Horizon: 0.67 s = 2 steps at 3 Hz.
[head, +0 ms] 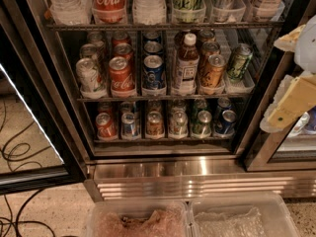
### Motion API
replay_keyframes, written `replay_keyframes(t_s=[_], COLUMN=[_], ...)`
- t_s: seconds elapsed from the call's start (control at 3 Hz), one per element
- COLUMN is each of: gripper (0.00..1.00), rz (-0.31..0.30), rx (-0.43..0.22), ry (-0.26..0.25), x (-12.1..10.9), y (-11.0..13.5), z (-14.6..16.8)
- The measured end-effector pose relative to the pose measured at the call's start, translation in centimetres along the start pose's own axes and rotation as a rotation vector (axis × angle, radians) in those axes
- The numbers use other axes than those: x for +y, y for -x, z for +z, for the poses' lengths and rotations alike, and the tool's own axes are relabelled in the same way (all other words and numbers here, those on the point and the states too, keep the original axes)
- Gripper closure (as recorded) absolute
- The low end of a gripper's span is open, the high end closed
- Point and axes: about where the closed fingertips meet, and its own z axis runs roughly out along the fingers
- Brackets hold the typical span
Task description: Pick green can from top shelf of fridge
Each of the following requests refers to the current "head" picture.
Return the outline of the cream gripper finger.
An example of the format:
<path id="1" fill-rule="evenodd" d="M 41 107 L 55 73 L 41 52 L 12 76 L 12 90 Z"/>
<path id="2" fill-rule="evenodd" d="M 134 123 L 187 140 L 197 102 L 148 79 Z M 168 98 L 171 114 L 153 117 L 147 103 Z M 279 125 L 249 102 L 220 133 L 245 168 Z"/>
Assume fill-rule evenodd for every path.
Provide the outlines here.
<path id="1" fill-rule="evenodd" d="M 274 42 L 274 47 L 282 51 L 295 52 L 296 43 L 299 39 L 301 32 L 304 30 L 305 24 L 295 28 L 290 33 L 278 38 Z"/>
<path id="2" fill-rule="evenodd" d="M 286 75 L 264 113 L 260 129 L 268 133 L 282 131 L 315 106 L 316 75 Z"/>

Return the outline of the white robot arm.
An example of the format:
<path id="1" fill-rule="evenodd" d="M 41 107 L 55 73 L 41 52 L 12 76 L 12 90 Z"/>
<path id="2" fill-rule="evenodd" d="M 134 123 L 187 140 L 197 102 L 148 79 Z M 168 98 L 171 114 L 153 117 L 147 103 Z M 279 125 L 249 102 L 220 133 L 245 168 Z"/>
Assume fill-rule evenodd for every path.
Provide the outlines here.
<path id="1" fill-rule="evenodd" d="M 280 82 L 260 122 L 260 129 L 268 133 L 284 130 L 316 106 L 316 16 L 278 38 L 274 46 L 293 52 L 294 63 L 303 72 L 297 77 L 286 75 Z"/>

